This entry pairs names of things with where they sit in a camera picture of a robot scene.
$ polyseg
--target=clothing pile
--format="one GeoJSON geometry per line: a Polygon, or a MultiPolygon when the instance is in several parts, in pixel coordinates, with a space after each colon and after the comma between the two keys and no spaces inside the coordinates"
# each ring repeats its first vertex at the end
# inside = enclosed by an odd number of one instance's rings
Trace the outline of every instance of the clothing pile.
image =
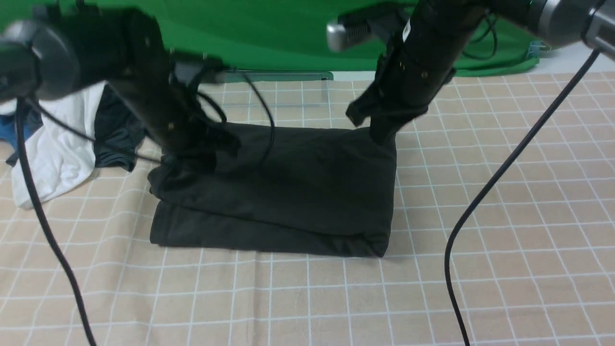
{"type": "MultiPolygon", "coordinates": [[[[143,124],[106,85],[96,84],[61,100],[40,102],[50,114],[79,132],[125,150],[135,151],[146,131],[143,124]]],[[[0,104],[0,139],[17,150],[15,117],[26,117],[26,150],[41,202],[61,196],[84,182],[95,167],[122,167],[131,172],[133,156],[112,152],[80,139],[62,129],[27,105],[16,114],[16,101],[0,104]]],[[[32,204],[15,152],[6,163],[11,172],[15,205],[30,209],[32,204]]]]}

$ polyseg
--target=white cloth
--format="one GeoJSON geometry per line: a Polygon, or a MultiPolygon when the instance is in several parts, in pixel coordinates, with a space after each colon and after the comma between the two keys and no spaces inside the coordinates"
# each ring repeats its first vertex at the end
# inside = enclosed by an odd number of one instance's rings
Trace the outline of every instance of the white cloth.
{"type": "MultiPolygon", "coordinates": [[[[41,106],[73,129],[94,137],[94,119],[105,83],[41,106]]],[[[93,172],[93,143],[80,139],[42,116],[42,127],[26,141],[28,162],[41,202],[61,196],[84,182],[93,172]]],[[[31,209],[32,202],[17,162],[11,172],[15,205],[31,209]]]]}

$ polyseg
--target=black cable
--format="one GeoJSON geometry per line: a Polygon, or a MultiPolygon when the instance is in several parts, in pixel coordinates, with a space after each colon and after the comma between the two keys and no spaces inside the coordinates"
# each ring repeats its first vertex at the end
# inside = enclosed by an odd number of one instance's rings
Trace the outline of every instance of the black cable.
{"type": "Polygon", "coordinates": [[[218,116],[220,117],[220,121],[222,123],[222,125],[226,124],[226,121],[228,120],[226,118],[226,113],[222,110],[222,107],[219,106],[219,104],[216,103],[216,101],[214,101],[214,99],[212,99],[209,95],[207,95],[204,92],[200,92],[197,91],[196,94],[202,98],[203,100],[205,100],[205,102],[207,102],[212,108],[213,110],[216,111],[216,113],[218,113],[218,116]]]}
{"type": "Polygon", "coordinates": [[[461,316],[461,311],[459,310],[459,304],[457,303],[457,299],[455,298],[455,293],[453,290],[453,281],[451,279],[451,252],[453,251],[453,244],[457,235],[461,231],[461,227],[468,220],[470,215],[474,212],[476,207],[482,202],[483,198],[491,191],[491,189],[496,185],[498,180],[506,173],[508,168],[517,160],[519,155],[524,151],[524,149],[530,144],[530,142],[534,139],[538,131],[544,126],[544,124],[551,118],[555,110],[561,105],[561,103],[567,98],[570,92],[574,89],[574,87],[579,84],[579,81],[585,76],[590,67],[592,67],[593,63],[596,61],[600,52],[595,50],[593,51],[585,64],[581,66],[579,71],[574,75],[574,77],[570,80],[568,85],[561,91],[560,95],[551,103],[551,106],[547,108],[544,114],[538,119],[536,124],[530,129],[528,134],[523,138],[521,143],[515,148],[515,150],[510,154],[510,156],[504,161],[502,166],[498,169],[498,171],[489,179],[489,182],[480,190],[480,193],[474,198],[474,200],[470,203],[470,206],[463,213],[457,224],[455,225],[453,231],[451,232],[451,236],[448,238],[448,242],[446,244],[446,249],[444,251],[444,275],[446,278],[446,288],[448,289],[448,295],[451,298],[451,304],[453,305],[453,310],[455,311],[455,315],[457,316],[457,322],[459,323],[459,329],[461,330],[461,335],[463,336],[464,344],[466,346],[470,346],[470,340],[467,335],[466,327],[463,322],[463,317],[461,316]]]}
{"type": "Polygon", "coordinates": [[[497,17],[495,17],[495,18],[493,19],[493,26],[488,25],[488,26],[487,26],[487,29],[485,29],[485,32],[484,32],[482,35],[480,35],[479,37],[477,37],[477,38],[475,38],[475,39],[471,40],[471,41],[470,41],[470,43],[471,43],[471,44],[476,44],[476,43],[480,43],[480,42],[482,42],[484,39],[486,39],[486,38],[487,38],[487,36],[489,36],[489,34],[493,31],[493,28],[495,27],[495,24],[496,24],[497,22],[498,22],[498,18],[497,18],[497,17]]]}
{"type": "MultiPolygon", "coordinates": [[[[498,32],[496,30],[497,20],[498,20],[497,17],[494,20],[492,20],[489,17],[489,14],[485,15],[485,21],[487,22],[487,25],[489,26],[489,28],[485,31],[485,33],[488,34],[490,32],[493,37],[493,51],[491,51],[491,55],[487,57],[479,57],[478,55],[468,53],[465,50],[461,52],[461,55],[463,55],[466,58],[470,58],[470,59],[474,59],[478,61],[487,61],[495,57],[496,54],[498,53],[498,32]]],[[[475,40],[476,42],[471,41],[470,43],[478,43],[484,40],[485,38],[486,38],[486,35],[484,35],[484,37],[483,36],[479,37],[477,40],[475,40]]]]}
{"type": "Polygon", "coordinates": [[[267,102],[265,101],[261,93],[258,91],[258,89],[254,85],[252,80],[250,80],[248,75],[245,74],[244,72],[241,72],[241,71],[237,71],[237,72],[241,75],[241,77],[245,80],[245,82],[250,85],[250,87],[256,94],[256,97],[258,97],[258,100],[261,102],[261,105],[263,106],[265,113],[267,113],[267,117],[269,118],[269,126],[270,126],[269,143],[267,144],[267,148],[265,148],[265,151],[263,152],[263,155],[261,156],[260,160],[254,166],[254,171],[257,171],[258,169],[260,169],[260,167],[263,166],[264,162],[269,157],[269,154],[271,153],[271,149],[273,148],[273,143],[276,141],[276,121],[274,120],[273,115],[271,114],[271,110],[269,109],[269,106],[267,106],[267,102]]]}
{"type": "Polygon", "coordinates": [[[17,100],[17,110],[15,114],[15,127],[17,132],[17,151],[19,154],[19,163],[22,167],[23,179],[26,183],[26,189],[28,190],[28,194],[30,196],[30,200],[32,201],[32,206],[34,207],[34,211],[36,213],[36,217],[38,218],[39,223],[41,224],[42,232],[45,234],[45,238],[47,238],[47,242],[51,247],[51,250],[54,252],[55,256],[58,258],[62,269],[66,273],[66,277],[70,282],[71,289],[73,289],[73,294],[75,296],[75,301],[77,303],[77,309],[79,310],[79,317],[81,318],[81,323],[83,324],[83,329],[85,331],[85,337],[87,338],[90,346],[96,346],[96,340],[94,339],[94,335],[92,334],[92,328],[90,327],[90,323],[87,320],[87,314],[85,312],[85,304],[83,302],[83,297],[81,296],[81,291],[79,290],[79,284],[77,283],[77,279],[71,269],[66,257],[62,254],[62,250],[58,245],[58,242],[54,238],[54,234],[51,231],[51,227],[47,221],[47,217],[45,216],[45,212],[43,211],[41,200],[38,196],[38,192],[36,191],[36,185],[34,184],[34,179],[32,177],[32,171],[30,170],[30,163],[28,162],[28,154],[26,152],[26,137],[25,137],[25,115],[21,111],[23,109],[24,99],[17,100]]]}

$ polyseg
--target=folded black shirt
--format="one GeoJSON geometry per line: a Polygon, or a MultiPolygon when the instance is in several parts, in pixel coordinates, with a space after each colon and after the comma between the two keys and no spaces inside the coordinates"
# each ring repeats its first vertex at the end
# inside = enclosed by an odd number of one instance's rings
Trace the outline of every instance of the folded black shirt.
{"type": "Polygon", "coordinates": [[[271,155],[243,178],[269,128],[228,124],[238,158],[217,155],[216,173],[184,169],[173,156],[148,179],[159,198],[150,241],[173,247],[382,257],[389,244],[397,155],[368,129],[277,128],[271,155]]]}

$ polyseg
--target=blue cloth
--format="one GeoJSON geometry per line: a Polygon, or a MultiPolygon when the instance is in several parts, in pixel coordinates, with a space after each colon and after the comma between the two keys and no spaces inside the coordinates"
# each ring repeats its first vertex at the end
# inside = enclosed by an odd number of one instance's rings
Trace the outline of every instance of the blue cloth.
{"type": "MultiPolygon", "coordinates": [[[[26,117],[25,133],[26,139],[28,139],[33,133],[41,128],[41,115],[30,105],[24,105],[22,116],[26,117]]],[[[15,154],[11,155],[10,158],[7,159],[7,163],[9,164],[11,161],[17,161],[17,133],[15,131],[15,117],[15,113],[0,115],[0,140],[8,142],[15,150],[15,154]]]]}

